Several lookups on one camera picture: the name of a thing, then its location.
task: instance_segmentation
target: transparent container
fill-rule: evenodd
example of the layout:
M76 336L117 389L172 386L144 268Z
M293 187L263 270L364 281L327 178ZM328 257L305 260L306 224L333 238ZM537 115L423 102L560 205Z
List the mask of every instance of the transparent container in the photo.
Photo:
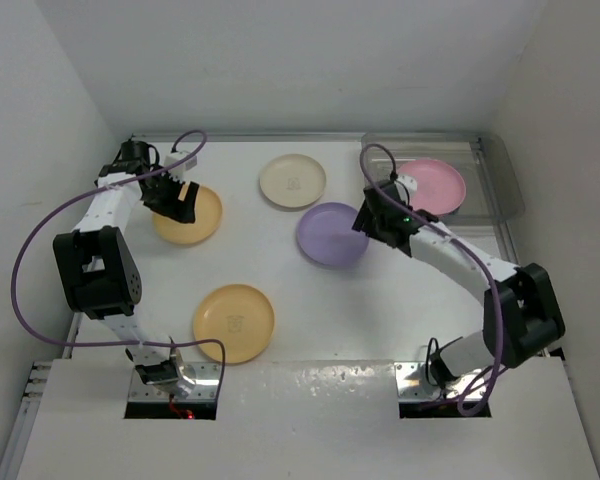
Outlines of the transparent container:
M491 134L369 133L362 145L380 143L393 152L398 167L417 158L441 160L462 175L467 196L458 210L444 216L457 226L498 225L524 212L524 202L502 140ZM374 180L389 177L391 161L379 149L366 154Z

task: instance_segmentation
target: lavender plate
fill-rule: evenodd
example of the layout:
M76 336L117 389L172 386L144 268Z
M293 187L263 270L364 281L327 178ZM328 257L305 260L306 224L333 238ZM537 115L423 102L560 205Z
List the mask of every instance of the lavender plate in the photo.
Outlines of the lavender plate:
M355 264L369 245L364 233L351 230L358 211L344 203L321 203L303 215L296 238L312 260L330 267Z

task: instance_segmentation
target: white backdrop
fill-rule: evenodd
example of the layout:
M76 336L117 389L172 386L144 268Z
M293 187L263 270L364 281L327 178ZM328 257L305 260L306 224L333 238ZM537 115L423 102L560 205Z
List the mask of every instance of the white backdrop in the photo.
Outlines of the white backdrop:
M0 2L0 457L31 362L55 348L29 337L9 302L18 248L63 199L88 188L116 142L33 0ZM52 223L26 257L20 299L27 316L62 337L64 303L51 239L80 208Z
M551 274L600 468L600 0L550 2L495 130L527 206L512 225L518 251Z
M38 0L116 129L488 126L545 0Z

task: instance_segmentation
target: plate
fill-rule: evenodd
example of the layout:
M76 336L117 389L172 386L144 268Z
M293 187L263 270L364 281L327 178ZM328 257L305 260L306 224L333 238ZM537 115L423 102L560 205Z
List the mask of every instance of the plate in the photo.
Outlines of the plate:
M243 363L267 348L275 327L273 306L264 293L249 285L227 285L211 292L193 317L196 340L224 343L227 363ZM222 360L220 347L200 345L208 357Z
M467 195L462 175L448 163L435 158L407 162L398 173L409 175L418 182L418 190L411 196L414 210L422 208L434 215L446 215L457 210Z
M351 229L358 211L344 203L321 203L305 213L296 230L298 245L312 260L349 267L364 255L369 239Z
M222 202L210 188L198 189L195 223L178 223L175 220L153 214L153 226L164 240L178 245L193 245L210 237L218 229L222 219Z
M302 208L317 201L327 186L322 165L306 155L289 154L271 160L260 172L260 189L276 205Z

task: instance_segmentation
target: yellow plate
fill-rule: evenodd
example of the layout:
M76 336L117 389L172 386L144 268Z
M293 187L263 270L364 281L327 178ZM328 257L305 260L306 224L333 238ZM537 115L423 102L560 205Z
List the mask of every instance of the yellow plate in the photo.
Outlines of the yellow plate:
M196 197L196 222L178 223L157 213L153 226L164 240L178 245L193 245L211 236L222 219L222 202L210 188L200 186Z
M260 290L249 285L227 285L211 292L193 317L196 340L216 338L224 343L227 363L242 363L267 348L275 327L271 302ZM222 360L220 347L200 345L214 360Z

